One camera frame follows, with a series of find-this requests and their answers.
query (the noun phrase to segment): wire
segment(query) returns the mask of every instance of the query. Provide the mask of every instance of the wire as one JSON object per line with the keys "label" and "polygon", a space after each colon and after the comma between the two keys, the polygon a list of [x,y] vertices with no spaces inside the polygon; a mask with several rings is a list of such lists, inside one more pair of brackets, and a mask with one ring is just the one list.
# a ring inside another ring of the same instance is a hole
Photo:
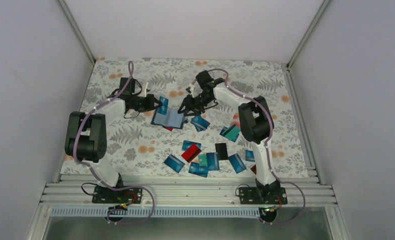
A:
{"label": "wire", "polygon": [[214,100],[213,103],[214,103],[214,105],[212,105],[210,107],[207,107],[207,108],[204,108],[204,110],[208,110],[208,109],[211,109],[211,108],[214,108],[214,107],[218,106],[218,102],[216,100]]}
{"label": "wire", "polygon": [[117,89],[115,89],[109,96],[107,96],[106,98],[107,99],[109,99],[109,98],[112,98],[113,96],[115,96],[116,94],[116,92],[119,90],[119,88],[117,88]]}
{"label": "wire", "polygon": [[236,195],[236,197],[240,197],[240,195],[237,194],[237,190],[239,189],[240,186],[243,186],[243,185],[247,186],[248,188],[251,187],[251,186],[249,186],[249,185],[247,185],[247,184],[244,184],[244,183],[238,185],[238,186],[236,187],[236,190],[234,190],[234,194]]}
{"label": "wire", "polygon": [[136,201],[137,195],[133,191],[129,191],[126,194],[124,194],[124,196],[127,196],[127,195],[132,196],[130,204],[133,204]]}
{"label": "wire", "polygon": [[126,114],[127,113],[125,113],[124,116],[123,116],[124,119],[134,119],[134,118],[137,118],[140,115],[140,112],[138,112],[137,115],[132,116],[132,117],[126,117]]}
{"label": "wire", "polygon": [[89,196],[94,196],[95,193],[88,193],[88,192],[84,189],[84,185],[86,185],[86,184],[88,184],[88,185],[93,185],[93,186],[97,186],[97,184],[96,184],[96,183],[93,183],[93,182],[85,182],[85,183],[81,184],[81,190],[83,191],[83,193],[85,193],[85,194],[87,194],[87,195],[89,195]]}
{"label": "wire", "polygon": [[135,82],[140,86],[140,91],[138,93],[134,93],[133,96],[138,96],[142,93],[143,87],[137,79],[134,79]]}
{"label": "wire", "polygon": [[278,208],[277,208],[277,210],[279,210],[283,206],[282,199],[278,195],[275,195],[275,197],[278,199]]}
{"label": "wire", "polygon": [[128,62],[128,72],[130,74],[130,76],[127,79],[127,82],[124,84],[124,86],[122,87],[121,90],[118,91],[118,93],[113,97],[113,98],[109,98],[106,99],[104,102],[100,103],[98,106],[96,106],[95,108],[93,108],[91,111],[89,111],[84,119],[82,120],[79,128],[78,128],[78,132],[77,135],[75,136],[75,140],[74,140],[74,146],[73,146],[73,151],[72,151],[72,157],[74,158],[74,161],[77,164],[80,165],[84,165],[88,168],[90,168],[90,172],[91,174],[96,178],[96,180],[103,186],[105,186],[106,188],[112,190],[112,191],[124,191],[130,188],[138,188],[138,189],[143,189],[144,191],[146,191],[150,198],[152,199],[152,210],[150,211],[149,215],[144,218],[143,220],[137,221],[137,222],[128,222],[128,223],[120,223],[120,225],[138,225],[138,224],[142,224],[144,222],[146,222],[147,220],[149,220],[151,218],[151,216],[154,214],[155,212],[155,198],[153,196],[153,194],[149,191],[149,189],[147,189],[144,186],[137,186],[137,185],[130,185],[130,186],[124,186],[124,187],[120,187],[120,188],[115,188],[109,184],[107,184],[96,172],[95,169],[92,167],[92,165],[88,162],[82,162],[79,161],[77,158],[77,150],[78,150],[78,143],[80,140],[80,135],[81,135],[81,130],[84,128],[84,126],[86,125],[87,119],[90,117],[90,115],[92,115],[93,113],[95,113],[96,111],[100,110],[101,108],[105,107],[106,105],[108,105],[110,102],[112,102],[113,100],[117,99],[121,93],[126,89],[127,85],[130,83],[130,80],[133,78],[133,72],[134,72],[134,64],[133,61],[129,61]]}
{"label": "wire", "polygon": [[246,100],[249,100],[249,101],[255,103],[255,104],[262,110],[262,112],[264,113],[265,117],[267,118],[268,124],[269,124],[269,135],[268,135],[268,137],[267,137],[266,140],[265,140],[265,147],[266,147],[266,157],[267,157],[267,159],[268,159],[268,168],[269,168],[269,170],[271,171],[271,174],[274,176],[274,178],[275,178],[278,182],[280,182],[281,184],[290,184],[290,185],[295,186],[295,187],[299,190],[300,194],[302,195],[302,199],[303,199],[302,210],[301,210],[295,217],[293,217],[292,219],[287,220],[287,221],[278,222],[278,223],[270,222],[269,224],[270,224],[270,225],[284,225],[284,224],[289,224],[289,223],[294,222],[295,220],[297,220],[298,218],[300,218],[300,217],[302,216],[302,214],[304,213],[305,207],[307,206],[307,200],[306,200],[306,198],[305,198],[304,192],[302,191],[302,189],[301,189],[298,185],[296,185],[295,183],[293,183],[293,182],[291,182],[291,181],[282,181],[282,180],[276,175],[275,171],[273,170],[273,166],[271,166],[270,152],[269,152],[269,148],[268,148],[268,142],[269,142],[269,141],[271,140],[271,138],[273,137],[273,128],[274,128],[273,119],[270,117],[270,114],[269,114],[268,111],[265,109],[265,107],[262,106],[261,103],[259,103],[258,101],[256,101],[255,99],[253,99],[253,98],[251,98],[251,97],[246,96],[245,94],[241,93],[240,91],[238,91],[238,90],[235,89],[234,87],[231,87],[231,86],[227,83],[227,80],[228,80],[228,78],[229,78],[229,73],[228,73],[226,70],[221,69],[221,68],[214,68],[214,69],[208,70],[208,72],[212,72],[212,71],[221,71],[221,72],[224,72],[224,73],[226,74],[226,75],[225,75],[225,78],[224,78],[225,87],[226,87],[230,92],[232,92],[234,95],[236,95],[236,96],[238,96],[238,97],[240,97],[240,98],[244,98],[244,99],[246,99]]}

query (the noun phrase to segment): floral tablecloth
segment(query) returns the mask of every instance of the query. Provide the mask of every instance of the floral tablecloth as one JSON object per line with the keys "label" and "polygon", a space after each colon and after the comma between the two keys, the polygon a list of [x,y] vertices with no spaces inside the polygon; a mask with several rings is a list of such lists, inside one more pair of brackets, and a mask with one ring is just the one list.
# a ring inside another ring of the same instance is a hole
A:
{"label": "floral tablecloth", "polygon": [[[272,156],[275,172],[282,178],[307,178],[308,172],[292,112],[290,98],[280,63],[228,60],[193,60],[173,58],[101,57],[98,58],[88,84],[81,111],[88,111],[102,102],[119,87],[120,78],[128,77],[128,61],[134,62],[134,78],[143,85],[149,82],[155,96],[169,99],[169,107],[178,109],[187,95],[186,88],[197,73],[213,68],[222,68],[229,73],[229,82],[249,96],[265,97],[274,119]],[[222,72],[211,72],[213,77],[225,77]],[[134,117],[128,112],[126,117]],[[253,162],[245,161],[245,150],[250,144],[239,136],[236,143],[220,135],[223,127],[239,124],[237,110],[220,103],[207,110],[202,117],[210,122],[207,130],[197,132],[187,123],[183,129],[169,131],[151,125],[153,112],[144,112],[131,119],[120,117],[107,127],[106,157],[121,174],[140,176],[199,176],[188,173],[186,163],[180,173],[174,172],[163,162],[169,154],[182,159],[184,140],[202,144],[202,152],[215,152],[215,143],[227,143],[228,155],[238,153],[247,169],[236,173],[228,160],[220,161],[219,171],[210,171],[208,177],[254,177]],[[78,165],[66,156],[62,174],[89,174],[86,167]]]}

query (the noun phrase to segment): black mounting plate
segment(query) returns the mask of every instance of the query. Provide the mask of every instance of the black mounting plate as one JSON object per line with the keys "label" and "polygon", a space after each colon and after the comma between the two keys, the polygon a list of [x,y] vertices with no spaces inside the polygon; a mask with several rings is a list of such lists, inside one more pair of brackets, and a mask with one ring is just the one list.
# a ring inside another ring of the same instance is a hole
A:
{"label": "black mounting plate", "polygon": [[280,187],[273,192],[272,197],[265,202],[258,196],[256,187],[239,187],[238,194],[240,196],[240,204],[243,205],[278,205],[279,200],[276,196],[280,197],[282,205],[288,204],[288,197],[284,187]]}
{"label": "black mounting plate", "polygon": [[122,191],[113,191],[107,187],[96,186],[94,188],[96,194],[93,195],[91,202],[94,204],[125,204],[129,203],[133,196],[128,194],[133,192],[137,197],[133,204],[140,204],[142,202],[143,190],[141,188],[128,188]]}

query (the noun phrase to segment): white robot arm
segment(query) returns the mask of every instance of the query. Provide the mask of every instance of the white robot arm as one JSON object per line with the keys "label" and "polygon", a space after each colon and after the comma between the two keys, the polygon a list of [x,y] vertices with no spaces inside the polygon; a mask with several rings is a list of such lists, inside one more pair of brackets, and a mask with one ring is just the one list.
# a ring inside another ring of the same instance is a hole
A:
{"label": "white robot arm", "polygon": [[[78,160],[92,168],[93,173],[97,175],[98,185],[104,188],[107,186],[122,187],[120,174],[112,167],[111,162],[105,156],[107,150],[106,125],[124,116],[130,109],[147,112],[162,105],[153,94],[147,94],[148,83],[142,87],[140,93],[133,93],[137,80],[131,80],[128,86],[123,88],[125,90],[119,98],[112,99],[109,97],[106,100],[108,101],[106,105],[98,109],[94,108],[93,113],[90,113],[91,115],[86,119],[86,123],[81,130],[82,132],[89,130],[89,134],[80,135],[78,139],[76,148]],[[121,79],[120,89],[126,82],[127,78]],[[74,155],[76,135],[87,114],[86,112],[74,111],[69,116],[65,139],[65,153],[69,156]]]}
{"label": "white robot arm", "polygon": [[[195,95],[193,84],[198,82],[202,93]],[[256,163],[256,186],[259,196],[265,199],[270,192],[280,188],[280,183],[272,174],[270,166],[273,166],[271,153],[271,139],[269,120],[263,111],[254,102],[234,94],[225,84],[224,79],[213,79],[208,71],[202,71],[196,76],[196,80],[186,89],[187,95],[178,112],[185,116],[197,116],[205,112],[212,101],[220,101],[228,104],[239,113],[240,131],[243,137],[250,142]],[[266,100],[262,97],[253,98],[269,114]]]}
{"label": "white robot arm", "polygon": [[[244,98],[239,98],[234,95],[223,84],[217,85],[213,89],[213,94],[215,99],[228,104],[233,109],[238,109],[239,106],[241,106],[242,104],[249,103],[248,100]],[[267,142],[267,145],[265,146],[266,139],[267,138],[262,139],[259,143],[256,143],[255,141],[250,141],[257,169],[256,180],[262,185],[269,185],[276,181],[276,178],[273,176],[268,166],[268,161],[272,161],[271,139]]]}

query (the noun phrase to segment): purple cable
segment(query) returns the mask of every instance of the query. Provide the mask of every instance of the purple cable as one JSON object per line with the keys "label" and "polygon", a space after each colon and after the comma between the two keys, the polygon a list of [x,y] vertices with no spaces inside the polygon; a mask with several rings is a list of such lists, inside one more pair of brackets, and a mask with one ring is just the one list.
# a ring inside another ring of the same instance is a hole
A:
{"label": "purple cable", "polygon": [[[95,172],[95,170],[92,168],[92,166],[91,166],[88,162],[82,162],[82,161],[79,161],[79,160],[78,160],[78,158],[77,158],[77,147],[78,147],[78,142],[79,142],[80,135],[81,135],[81,130],[84,128],[84,125],[86,124],[87,119],[89,119],[90,115],[92,115],[92,114],[95,113],[96,111],[100,110],[101,108],[103,108],[104,106],[106,106],[107,104],[109,104],[110,102],[112,102],[113,100],[115,100],[116,98],[118,98],[118,97],[121,95],[121,93],[126,89],[126,87],[128,86],[128,84],[130,83],[130,80],[133,78],[133,72],[134,72],[134,64],[133,64],[133,61],[129,61],[129,62],[128,62],[128,73],[130,74],[130,76],[128,77],[127,82],[124,84],[124,86],[122,87],[122,89],[120,89],[120,90],[118,91],[118,94],[116,94],[113,98],[107,99],[107,100],[105,100],[104,102],[100,103],[98,106],[94,107],[91,111],[89,111],[89,112],[87,113],[87,115],[85,115],[84,119],[82,120],[82,122],[81,122],[81,124],[80,124],[80,126],[79,126],[79,128],[78,128],[77,135],[75,136],[74,146],[73,146],[73,147],[74,147],[74,150],[73,150],[73,152],[72,152],[72,156],[73,156],[73,158],[74,158],[74,161],[75,161],[77,164],[80,164],[80,165],[84,165],[84,166],[86,166],[86,167],[89,167],[89,168],[90,168],[91,174],[96,178],[96,180],[97,180],[98,182],[102,183],[102,184],[103,184],[105,187],[107,187],[108,189],[110,189],[110,190],[112,190],[112,191],[123,191],[123,190],[127,190],[127,189],[130,189],[130,188],[138,188],[138,189],[143,189],[143,190],[145,190],[147,193],[149,193],[150,198],[152,199],[152,210],[150,211],[149,216],[147,216],[147,217],[144,218],[143,220],[140,220],[140,221],[137,221],[137,222],[116,223],[117,225],[137,225],[137,224],[142,224],[142,223],[146,222],[147,220],[149,220],[149,219],[151,218],[151,216],[152,216],[152,215],[154,214],[154,212],[155,212],[155,198],[154,198],[154,196],[153,196],[152,193],[151,193],[146,187],[144,187],[144,186],[134,186],[134,185],[132,185],[132,186],[125,186],[125,187],[121,187],[121,188],[115,188],[115,187],[113,187],[113,186],[107,184],[106,182],[104,182],[104,181],[99,177],[99,175],[97,175],[97,173]],[[111,213],[111,212],[108,213],[108,218],[107,218],[107,220],[108,220],[109,223],[111,223],[111,222],[112,222],[112,223],[115,223],[115,222],[109,220],[109,214],[110,214],[110,213]]]}
{"label": "purple cable", "polygon": [[[243,93],[241,93],[240,91],[238,91],[237,89],[234,89],[233,87],[229,86],[229,85],[227,84],[227,79],[229,78],[229,73],[228,73],[226,70],[221,69],[221,68],[214,68],[214,69],[208,70],[208,72],[212,72],[212,71],[221,71],[221,72],[224,72],[224,73],[226,74],[225,79],[224,79],[224,84],[225,84],[225,87],[226,87],[230,92],[232,92],[234,95],[236,95],[236,96],[238,96],[238,97],[244,98],[244,99],[246,99],[246,100],[249,100],[249,101],[255,103],[258,107],[260,107],[260,108],[262,109],[262,112],[265,114],[266,118],[268,119],[268,124],[269,124],[269,135],[268,135],[268,137],[267,137],[267,139],[266,139],[266,141],[265,141],[265,146],[267,146],[267,145],[268,145],[268,141],[273,137],[273,128],[274,128],[274,127],[273,127],[273,126],[274,126],[274,125],[273,125],[273,120],[271,119],[270,114],[268,113],[268,111],[262,106],[262,104],[260,104],[259,102],[257,102],[255,99],[253,99],[253,98],[251,98],[251,97],[248,97],[248,96],[245,96],[245,94],[243,94]],[[270,162],[270,153],[268,152],[268,148],[267,148],[267,150],[266,150],[266,158],[268,159],[268,168],[269,168],[269,170],[271,171],[271,174],[274,176],[274,178],[275,178],[277,181],[279,181],[281,184],[290,184],[290,185],[295,186],[295,187],[299,190],[300,194],[302,195],[302,198],[303,198],[303,206],[302,206],[302,210],[298,213],[298,215],[296,215],[294,218],[292,218],[292,219],[290,219],[290,220],[287,220],[287,221],[284,221],[284,222],[278,222],[278,223],[272,223],[272,222],[270,222],[270,225],[284,225],[284,224],[289,224],[289,223],[291,223],[291,222],[294,222],[296,219],[298,219],[298,218],[299,218],[300,216],[302,216],[302,214],[304,213],[304,209],[305,209],[305,207],[306,207],[306,205],[307,205],[307,201],[306,201],[306,198],[305,198],[305,194],[304,194],[304,192],[302,191],[302,189],[301,189],[298,185],[296,185],[295,183],[290,182],[290,181],[282,181],[282,180],[280,180],[280,178],[275,174],[275,172],[274,172],[274,170],[273,170],[273,166],[271,166],[271,162]]]}

